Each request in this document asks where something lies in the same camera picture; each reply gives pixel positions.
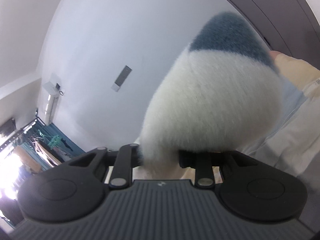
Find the cream navy striped fuzzy sweater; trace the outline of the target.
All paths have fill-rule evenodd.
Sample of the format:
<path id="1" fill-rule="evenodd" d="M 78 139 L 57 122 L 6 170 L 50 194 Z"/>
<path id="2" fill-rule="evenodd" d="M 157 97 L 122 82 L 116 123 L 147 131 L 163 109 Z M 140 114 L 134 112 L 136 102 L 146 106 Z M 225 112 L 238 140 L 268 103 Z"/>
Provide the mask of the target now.
<path id="1" fill-rule="evenodd" d="M 281 77 L 241 16 L 213 16 L 155 91 L 139 136 L 135 179 L 180 179 L 180 151 L 237 150 L 269 132 L 281 115 Z"/>

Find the clothes rack with hanging garments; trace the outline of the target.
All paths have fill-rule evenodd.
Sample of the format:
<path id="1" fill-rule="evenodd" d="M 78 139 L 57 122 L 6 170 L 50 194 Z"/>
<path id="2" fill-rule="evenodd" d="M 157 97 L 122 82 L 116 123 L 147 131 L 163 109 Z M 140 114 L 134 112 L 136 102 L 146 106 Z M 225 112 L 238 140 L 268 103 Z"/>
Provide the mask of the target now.
<path id="1" fill-rule="evenodd" d="M 18 129 L 10 118 L 1 125 L 1 222 L 14 228 L 23 220 L 17 193 L 29 177 L 56 167 L 84 151 L 54 124 L 36 117 Z"/>

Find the pastel patchwork quilt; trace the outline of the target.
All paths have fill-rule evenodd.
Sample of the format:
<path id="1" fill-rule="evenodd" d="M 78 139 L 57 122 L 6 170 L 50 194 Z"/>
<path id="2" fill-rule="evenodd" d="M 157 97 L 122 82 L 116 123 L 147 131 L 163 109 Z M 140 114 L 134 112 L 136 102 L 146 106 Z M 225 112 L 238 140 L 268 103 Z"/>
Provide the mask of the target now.
<path id="1" fill-rule="evenodd" d="M 299 90 L 279 74 L 283 93 L 279 119 L 265 135 L 230 151 L 302 180 L 309 196 L 301 219 L 308 227 L 319 230 L 319 78 Z"/>

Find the cream pillow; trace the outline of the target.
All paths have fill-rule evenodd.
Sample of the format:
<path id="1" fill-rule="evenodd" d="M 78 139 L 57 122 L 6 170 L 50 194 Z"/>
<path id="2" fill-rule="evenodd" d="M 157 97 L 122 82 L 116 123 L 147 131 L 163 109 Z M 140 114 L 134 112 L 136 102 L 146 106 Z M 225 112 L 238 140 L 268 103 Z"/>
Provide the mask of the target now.
<path id="1" fill-rule="evenodd" d="M 272 50 L 270 56 L 282 76 L 287 78 L 299 90 L 319 78 L 319 70 L 308 62 L 295 59 L 281 52 Z"/>

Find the dark grey wardrobe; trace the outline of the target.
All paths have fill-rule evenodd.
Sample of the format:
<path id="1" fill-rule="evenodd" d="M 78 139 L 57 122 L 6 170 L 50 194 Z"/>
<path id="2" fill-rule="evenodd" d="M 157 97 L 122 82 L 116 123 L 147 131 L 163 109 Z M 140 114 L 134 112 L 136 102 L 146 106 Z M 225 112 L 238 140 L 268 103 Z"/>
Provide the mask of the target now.
<path id="1" fill-rule="evenodd" d="M 270 49 L 319 67 L 319 23 L 306 0 L 227 0 Z"/>

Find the white wall air conditioner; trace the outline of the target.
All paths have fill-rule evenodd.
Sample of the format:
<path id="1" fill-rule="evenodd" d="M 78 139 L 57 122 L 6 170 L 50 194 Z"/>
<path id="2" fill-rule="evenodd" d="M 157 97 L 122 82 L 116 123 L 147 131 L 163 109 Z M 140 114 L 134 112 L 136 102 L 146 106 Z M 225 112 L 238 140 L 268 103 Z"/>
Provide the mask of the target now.
<path id="1" fill-rule="evenodd" d="M 49 80 L 42 85 L 39 100 L 39 117 L 49 125 L 53 122 L 58 100 L 63 96 L 61 79 L 52 73 Z"/>

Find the grey wall switch panel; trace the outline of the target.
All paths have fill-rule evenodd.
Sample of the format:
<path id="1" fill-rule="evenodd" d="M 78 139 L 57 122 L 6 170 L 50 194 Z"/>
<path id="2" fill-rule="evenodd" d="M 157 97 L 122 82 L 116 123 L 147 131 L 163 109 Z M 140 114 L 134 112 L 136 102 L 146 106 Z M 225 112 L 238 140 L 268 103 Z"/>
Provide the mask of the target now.
<path id="1" fill-rule="evenodd" d="M 119 76 L 116 78 L 115 82 L 113 83 L 111 89 L 117 92 L 120 90 L 122 84 L 127 79 L 129 74 L 132 72 L 132 69 L 129 66 L 125 66 L 123 70 L 120 72 Z"/>

